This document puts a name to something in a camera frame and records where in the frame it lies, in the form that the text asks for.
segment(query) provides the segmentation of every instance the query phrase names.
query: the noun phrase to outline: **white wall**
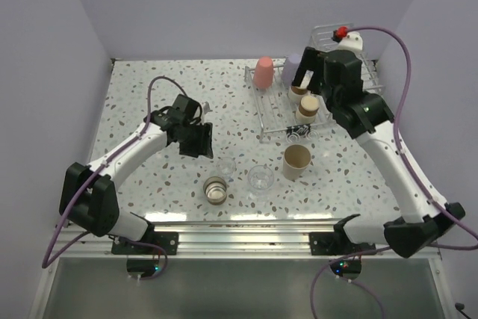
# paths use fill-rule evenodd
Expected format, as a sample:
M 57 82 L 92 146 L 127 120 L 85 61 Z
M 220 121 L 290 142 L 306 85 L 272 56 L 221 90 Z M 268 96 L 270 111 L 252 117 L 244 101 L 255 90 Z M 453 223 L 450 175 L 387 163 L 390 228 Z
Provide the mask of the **white wall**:
M 87 157 L 109 59 L 79 0 L 0 8 L 0 317 L 22 319 L 65 170 Z
M 414 156 L 464 222 L 478 230 L 478 0 L 414 0 L 398 33 L 410 48 L 412 85 L 402 132 Z M 379 60 L 386 98 L 396 108 L 405 65 L 391 43 Z M 444 243 L 473 244 L 461 229 Z M 456 301 L 478 317 L 478 253 L 443 251 Z
M 316 25 L 396 28 L 412 0 L 81 0 L 116 58 L 251 58 L 302 52 Z M 386 40 L 371 35 L 373 58 Z

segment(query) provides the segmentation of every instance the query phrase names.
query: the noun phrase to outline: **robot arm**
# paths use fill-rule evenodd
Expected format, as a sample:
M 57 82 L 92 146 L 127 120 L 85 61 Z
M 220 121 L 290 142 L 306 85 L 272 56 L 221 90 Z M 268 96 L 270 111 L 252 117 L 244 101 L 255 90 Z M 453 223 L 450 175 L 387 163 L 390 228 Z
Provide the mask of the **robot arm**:
M 207 111 L 207 104 L 203 108 L 198 102 L 178 95 L 173 106 L 152 112 L 151 122 L 144 133 L 144 124 L 141 124 L 133 134 L 103 157 L 87 166 L 78 163 L 71 165 L 63 184 L 60 213 L 65 211 L 73 195 L 92 173 L 104 167 L 80 195 L 68 219 L 99 237 L 111 235 L 130 241 L 154 243 L 154 226 L 146 219 L 119 208 L 117 189 L 147 158 L 173 142 L 179 143 L 182 155 L 213 158 L 212 124 L 203 124 Z M 107 162 L 115 152 L 120 154 Z
M 324 247 L 329 254 L 341 255 L 366 249 L 365 244 L 369 243 L 387 244 L 408 258 L 440 238 L 453 222 L 427 200 L 403 163 L 394 142 L 394 115 L 390 108 L 381 96 L 363 90 L 361 61 L 355 55 L 361 51 L 361 38 L 358 33 L 353 33 L 353 37 L 356 42 L 347 37 L 331 52 L 305 48 L 292 85 L 300 86 L 305 73 L 314 72 L 308 89 L 323 97 L 337 124 L 372 158 L 397 199 L 401 217 L 384 222 L 354 214 L 335 225 L 334 236 L 324 241 Z M 462 219 L 465 211 L 461 205 L 447 203 L 424 175 L 401 137 L 400 141 L 401 151 L 406 153 L 434 200 L 455 218 Z

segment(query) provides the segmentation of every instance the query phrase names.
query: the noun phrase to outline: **red clip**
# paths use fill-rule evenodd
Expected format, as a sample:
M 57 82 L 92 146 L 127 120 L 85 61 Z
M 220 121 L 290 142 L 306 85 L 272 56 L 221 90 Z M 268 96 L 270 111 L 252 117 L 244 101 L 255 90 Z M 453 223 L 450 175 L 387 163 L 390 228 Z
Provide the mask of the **red clip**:
M 339 39 L 344 39 L 347 36 L 348 29 L 346 26 L 341 26 L 337 31 L 335 32 L 335 36 L 338 37 Z

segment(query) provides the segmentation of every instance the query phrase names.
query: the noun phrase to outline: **wire dish rack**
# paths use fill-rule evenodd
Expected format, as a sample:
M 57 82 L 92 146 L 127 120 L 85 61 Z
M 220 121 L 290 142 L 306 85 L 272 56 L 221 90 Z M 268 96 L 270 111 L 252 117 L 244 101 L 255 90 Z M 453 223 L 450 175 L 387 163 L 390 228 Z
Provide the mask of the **wire dish rack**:
M 337 43 L 332 40 L 332 33 L 340 26 L 351 27 L 352 24 L 317 26 L 312 30 L 309 46 L 324 52 L 333 50 Z M 384 86 L 379 84 L 375 65 L 367 59 L 364 52 L 358 58 L 362 61 L 361 78 L 364 81 L 364 90 L 380 94 Z M 297 122 L 295 117 L 297 105 L 288 98 L 289 89 L 281 80 L 283 67 L 283 65 L 274 66 L 273 83 L 265 90 L 258 89 L 252 82 L 254 69 L 247 66 L 245 69 L 244 78 L 246 83 L 251 85 L 261 124 L 259 141 L 263 142 L 264 138 L 270 134 L 284 132 L 288 142 L 295 142 L 302 137 L 310 138 L 318 135 L 316 131 L 318 128 L 336 126 L 321 96 L 315 96 L 320 102 L 315 121 L 310 125 L 301 125 Z

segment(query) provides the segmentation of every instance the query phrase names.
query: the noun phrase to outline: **terrazzo table surface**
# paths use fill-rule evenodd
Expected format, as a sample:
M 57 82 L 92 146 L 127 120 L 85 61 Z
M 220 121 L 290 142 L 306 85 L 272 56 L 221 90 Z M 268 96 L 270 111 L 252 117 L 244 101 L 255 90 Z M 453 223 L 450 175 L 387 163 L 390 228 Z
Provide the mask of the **terrazzo table surface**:
M 166 75 L 189 97 L 209 102 L 206 117 L 214 124 L 214 159 L 179 155 L 177 144 L 153 155 L 118 190 L 121 208 L 153 222 L 203 220 L 294 220 L 343 218 L 350 214 L 399 215 L 394 196 L 360 146 L 338 126 L 319 130 L 311 142 L 312 165 L 291 182 L 282 176 L 285 134 L 259 143 L 259 120 L 244 67 L 257 60 L 117 61 L 95 139 L 98 158 L 123 141 L 146 116 L 146 89 L 152 78 Z M 159 81 L 152 91 L 153 108 L 171 105 L 177 89 Z M 211 205 L 202 192 L 216 173 L 217 159 L 233 157 L 237 170 L 229 180 L 229 197 Z M 262 195 L 251 193 L 247 172 L 266 164 L 275 183 Z

